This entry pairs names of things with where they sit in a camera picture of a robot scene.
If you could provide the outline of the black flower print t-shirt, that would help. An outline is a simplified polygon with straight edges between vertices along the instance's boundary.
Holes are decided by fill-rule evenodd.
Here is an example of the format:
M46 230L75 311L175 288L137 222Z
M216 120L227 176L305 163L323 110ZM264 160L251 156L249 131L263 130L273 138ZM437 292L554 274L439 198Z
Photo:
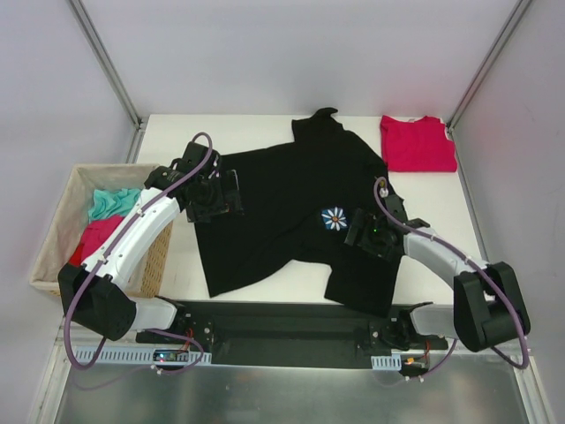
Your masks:
M317 110L291 123L292 142L226 155L243 210L195 227L207 289L216 297L273 275L290 261L328 265L324 296L380 317L392 305L401 259L345 242L354 214L381 212L373 196L384 161L335 119Z

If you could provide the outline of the wicker laundry basket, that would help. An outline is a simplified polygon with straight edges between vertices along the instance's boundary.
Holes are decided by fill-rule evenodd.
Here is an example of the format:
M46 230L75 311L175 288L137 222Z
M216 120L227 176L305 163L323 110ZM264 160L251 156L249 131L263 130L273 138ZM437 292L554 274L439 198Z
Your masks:
M57 275L71 259L87 227L87 210L94 205L94 191L141 188L156 167L155 163L74 165L34 264L30 285L58 296ZM170 223L162 230L134 270L128 285L130 294L151 298L159 293L172 227Z

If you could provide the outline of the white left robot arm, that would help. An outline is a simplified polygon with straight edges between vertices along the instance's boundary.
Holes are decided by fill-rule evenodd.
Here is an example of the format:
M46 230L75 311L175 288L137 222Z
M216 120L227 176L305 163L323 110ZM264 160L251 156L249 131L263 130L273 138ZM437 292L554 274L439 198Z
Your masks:
M130 278L149 247L181 213L190 223L210 223L241 213L236 170L210 145L188 143L182 157L152 170L132 210L79 266L65 264L57 279L65 321L117 341L131 330L155 329L166 343L180 342L186 322L177 304L128 294Z

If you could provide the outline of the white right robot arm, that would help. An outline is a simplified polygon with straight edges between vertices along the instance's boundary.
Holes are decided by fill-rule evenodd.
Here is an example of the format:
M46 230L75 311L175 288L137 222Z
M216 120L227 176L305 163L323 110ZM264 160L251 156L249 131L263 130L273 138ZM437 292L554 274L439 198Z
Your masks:
M410 220L396 195L378 200L380 215L357 209L345 242L371 256L392 261L403 256L424 265L448 285L453 303L431 302L404 309L399 342L418 348L429 336L456 339L472 352L517 341L527 354L531 322L516 272L504 261L474 259L439 237L428 223Z

